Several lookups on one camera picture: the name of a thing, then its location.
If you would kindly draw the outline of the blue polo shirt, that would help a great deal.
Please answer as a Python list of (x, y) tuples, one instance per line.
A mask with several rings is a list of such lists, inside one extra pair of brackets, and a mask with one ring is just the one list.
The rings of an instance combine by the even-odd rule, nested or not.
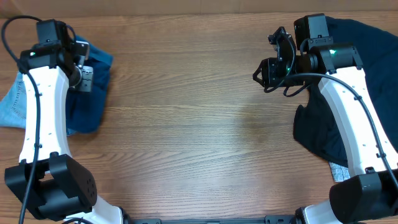
[(113, 56), (90, 44), (85, 62), (93, 68), (93, 84), (89, 93), (68, 91), (66, 98), (67, 134), (93, 133), (99, 128), (106, 103)]

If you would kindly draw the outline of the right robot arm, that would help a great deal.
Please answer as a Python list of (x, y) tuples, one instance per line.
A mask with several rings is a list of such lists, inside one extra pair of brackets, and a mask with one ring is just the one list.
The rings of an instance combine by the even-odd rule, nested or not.
[(359, 223), (397, 215), (397, 152), (389, 142), (366, 86), (363, 61), (349, 42), (337, 43), (324, 14), (307, 15), (268, 37), (277, 52), (253, 73), (266, 93), (316, 84), (326, 99), (348, 159), (350, 177), (329, 198), (267, 223)]

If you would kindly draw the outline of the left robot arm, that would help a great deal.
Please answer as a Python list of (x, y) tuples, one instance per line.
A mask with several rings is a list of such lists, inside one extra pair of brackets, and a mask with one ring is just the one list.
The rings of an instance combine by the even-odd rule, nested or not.
[(25, 138), (19, 164), (4, 180), (21, 201), (22, 212), (64, 223), (130, 223), (130, 216), (98, 195), (92, 173), (70, 153), (67, 142), (68, 90), (88, 93), (93, 69), (87, 42), (55, 19), (37, 19), (38, 43), (15, 57), (27, 100)]

